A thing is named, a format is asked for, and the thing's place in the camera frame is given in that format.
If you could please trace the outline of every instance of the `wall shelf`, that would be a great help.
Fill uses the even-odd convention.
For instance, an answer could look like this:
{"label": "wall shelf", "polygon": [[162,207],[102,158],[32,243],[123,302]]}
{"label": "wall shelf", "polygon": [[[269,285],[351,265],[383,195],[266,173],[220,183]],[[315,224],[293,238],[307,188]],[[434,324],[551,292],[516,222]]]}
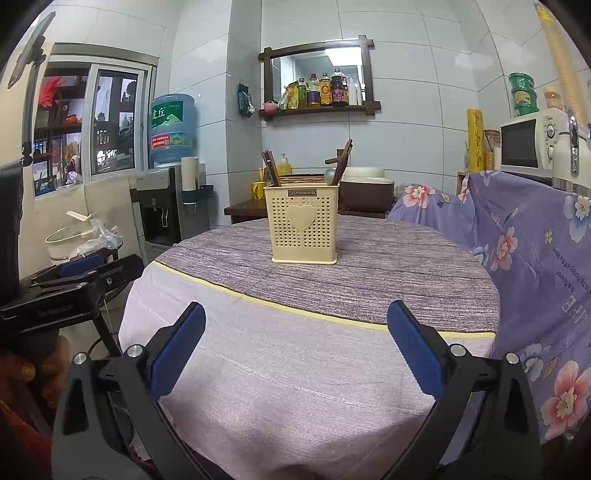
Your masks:
{"label": "wall shelf", "polygon": [[344,47],[361,48],[361,68],[363,70],[363,79],[365,82],[365,101],[363,102],[363,105],[325,105],[314,108],[281,110],[271,113],[267,113],[264,111],[264,109],[261,109],[259,110],[259,117],[264,118],[267,122],[270,122],[275,117],[279,116],[331,112],[365,112],[366,115],[374,115],[377,110],[381,110],[380,102],[374,99],[374,83],[371,74],[371,64],[369,62],[369,49],[374,47],[374,41],[368,39],[365,35],[360,35],[359,38],[355,40],[330,40],[324,42],[295,45],[293,47],[279,48],[277,50],[273,50],[270,47],[265,48],[265,50],[261,54],[259,54],[259,60],[263,64],[264,102],[267,103],[273,100],[273,73],[271,68],[272,59],[297,55],[301,53],[323,51],[327,48]]}

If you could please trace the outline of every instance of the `yellow roll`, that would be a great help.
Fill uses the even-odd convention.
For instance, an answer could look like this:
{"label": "yellow roll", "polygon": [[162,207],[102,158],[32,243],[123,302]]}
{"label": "yellow roll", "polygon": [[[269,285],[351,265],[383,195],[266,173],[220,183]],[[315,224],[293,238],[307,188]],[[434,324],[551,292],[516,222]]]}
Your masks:
{"label": "yellow roll", "polygon": [[468,153],[470,155],[469,171],[482,171],[486,168],[484,122],[482,112],[469,108],[468,112]]}

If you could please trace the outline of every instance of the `condiment bottle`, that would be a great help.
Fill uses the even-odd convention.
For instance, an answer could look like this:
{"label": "condiment bottle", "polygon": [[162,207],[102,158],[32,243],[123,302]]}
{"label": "condiment bottle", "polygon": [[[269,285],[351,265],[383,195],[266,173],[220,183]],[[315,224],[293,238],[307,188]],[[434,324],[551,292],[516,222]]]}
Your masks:
{"label": "condiment bottle", "polygon": [[310,75],[308,106],[320,106],[320,80],[316,77],[315,73]]}
{"label": "condiment bottle", "polygon": [[349,89],[347,86],[347,77],[340,69],[335,68],[335,73],[330,79],[330,89],[332,90],[333,105],[349,104]]}
{"label": "condiment bottle", "polygon": [[300,78],[300,81],[297,84],[298,89],[298,108],[306,108],[308,107],[308,86],[306,85],[306,80],[304,78]]}
{"label": "condiment bottle", "polygon": [[320,81],[320,103],[322,105],[332,104],[332,93],[330,91],[330,79],[328,73],[325,73]]}

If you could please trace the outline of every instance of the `white bottle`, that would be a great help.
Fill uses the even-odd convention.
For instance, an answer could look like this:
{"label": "white bottle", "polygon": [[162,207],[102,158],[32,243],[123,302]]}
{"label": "white bottle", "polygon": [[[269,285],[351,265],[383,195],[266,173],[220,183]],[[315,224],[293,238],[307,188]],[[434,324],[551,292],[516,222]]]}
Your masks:
{"label": "white bottle", "polygon": [[353,77],[347,77],[347,85],[349,86],[349,105],[357,105],[357,88],[355,88]]}

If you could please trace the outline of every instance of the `heart shape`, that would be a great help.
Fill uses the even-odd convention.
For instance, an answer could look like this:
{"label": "heart shape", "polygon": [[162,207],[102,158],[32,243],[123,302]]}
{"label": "heart shape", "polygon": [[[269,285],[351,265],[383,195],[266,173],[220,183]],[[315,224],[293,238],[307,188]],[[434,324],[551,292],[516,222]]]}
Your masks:
{"label": "heart shape", "polygon": [[285,209],[285,218],[296,230],[306,230],[316,219],[317,209],[312,205],[289,205]]}

